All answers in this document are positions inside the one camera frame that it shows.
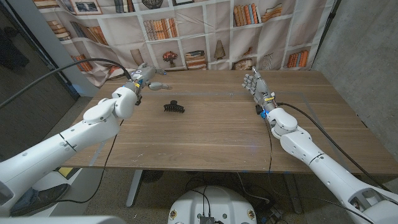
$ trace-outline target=table leg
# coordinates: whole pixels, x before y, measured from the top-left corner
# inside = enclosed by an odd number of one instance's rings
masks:
[[[284,180],[285,184],[287,187],[287,191],[290,196],[290,201],[292,202],[294,212],[297,214],[300,214],[303,212],[303,209],[301,207],[301,201],[299,198],[293,198],[293,197],[299,197],[299,192],[297,190],[297,184],[294,179],[293,174],[284,174]]]
[[[141,182],[142,170],[136,170],[132,177],[129,196],[127,196],[126,206],[131,207],[134,204],[134,199],[138,194],[139,184]]]

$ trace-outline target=curtain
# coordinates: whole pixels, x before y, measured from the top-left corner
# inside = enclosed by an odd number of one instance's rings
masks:
[[[309,70],[333,0],[34,0],[74,60],[172,70]],[[119,71],[78,65],[94,85]]]

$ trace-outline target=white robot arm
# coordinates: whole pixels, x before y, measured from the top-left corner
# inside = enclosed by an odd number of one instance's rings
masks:
[[[9,211],[27,189],[77,152],[115,136],[120,130],[118,118],[132,116],[134,105],[141,102],[142,88],[171,89],[166,84],[149,82],[156,73],[166,74],[143,63],[131,73],[132,79],[112,93],[111,99],[102,99],[87,110],[83,121],[0,162],[0,210]]]
[[[254,76],[246,75],[242,86],[254,96],[257,113],[269,122],[272,135],[280,139],[282,148],[309,166],[342,206],[373,223],[397,223],[398,195],[358,180],[326,155],[292,115],[277,107],[275,93],[269,91],[255,67],[252,71]],[[348,214],[355,223],[369,223],[354,213]]]

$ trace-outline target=wooden table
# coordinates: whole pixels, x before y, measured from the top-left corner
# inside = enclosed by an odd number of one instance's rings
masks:
[[[156,76],[153,82],[168,83],[173,89],[143,90],[142,103],[135,107],[132,118],[123,122],[106,167],[266,172],[271,153],[269,134],[255,112],[252,96],[241,86],[245,73],[251,71],[199,70]],[[398,174],[397,162],[320,72],[261,74],[278,102],[308,113],[370,174]],[[125,81],[106,82],[84,111],[100,99],[110,98]],[[185,112],[164,112],[163,105],[170,100],[177,100]],[[306,117],[284,109],[297,118],[318,147],[352,173],[360,173]],[[79,152],[64,166],[103,167],[112,141]],[[272,146],[271,171],[310,172],[273,137]]]

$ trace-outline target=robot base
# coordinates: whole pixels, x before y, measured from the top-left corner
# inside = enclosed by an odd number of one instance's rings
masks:
[[[203,193],[205,186],[195,190]],[[188,191],[174,202],[169,213],[168,224],[200,223],[203,214],[203,195]],[[256,216],[252,205],[240,194],[219,186],[208,186],[205,191],[210,203],[211,217],[215,223],[256,224]],[[208,217],[209,207],[205,199],[205,216]]]

